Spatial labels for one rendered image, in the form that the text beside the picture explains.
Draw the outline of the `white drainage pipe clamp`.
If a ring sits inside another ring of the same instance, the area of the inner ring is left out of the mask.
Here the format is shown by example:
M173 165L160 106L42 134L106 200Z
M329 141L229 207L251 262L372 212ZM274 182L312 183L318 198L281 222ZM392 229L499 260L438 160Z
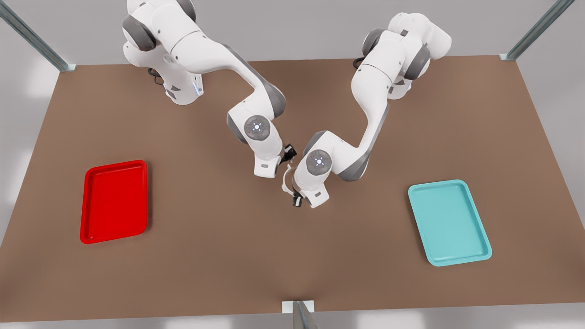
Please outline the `white drainage pipe clamp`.
M292 170L291 164L287 163L286 171L284 171L284 173L282 175L281 187L282 187L282 191L290 194L291 196L295 196L295 190L294 190L294 187L292 186L291 178L288 177L291 170Z

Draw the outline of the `teal rectangular tray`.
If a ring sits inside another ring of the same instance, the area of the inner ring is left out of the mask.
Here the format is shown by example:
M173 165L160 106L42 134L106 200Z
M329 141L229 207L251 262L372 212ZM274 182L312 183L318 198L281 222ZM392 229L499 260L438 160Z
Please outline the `teal rectangular tray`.
M451 266L491 258L489 239L464 181L413 185L408 198L431 265Z

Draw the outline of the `red rectangular tray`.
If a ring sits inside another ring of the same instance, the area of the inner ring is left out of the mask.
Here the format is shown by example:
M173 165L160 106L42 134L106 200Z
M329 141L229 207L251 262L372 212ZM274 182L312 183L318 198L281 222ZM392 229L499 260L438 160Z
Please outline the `red rectangular tray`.
M80 241L140 235L148 226L148 165L143 160L92 167L86 172Z

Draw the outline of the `silver frame post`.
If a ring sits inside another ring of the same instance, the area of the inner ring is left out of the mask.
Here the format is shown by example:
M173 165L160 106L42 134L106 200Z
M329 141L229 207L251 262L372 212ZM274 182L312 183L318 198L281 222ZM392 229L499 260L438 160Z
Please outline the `silver frame post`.
M503 62L513 62L547 30L558 17L560 17L575 0L556 0L547 12L525 33L523 37L507 53L499 54L499 59Z
M319 329L313 318L314 312L313 300L282 302L282 313L292 314L292 329Z
M0 0L0 18L60 72L75 71L76 65L63 60L4 0Z

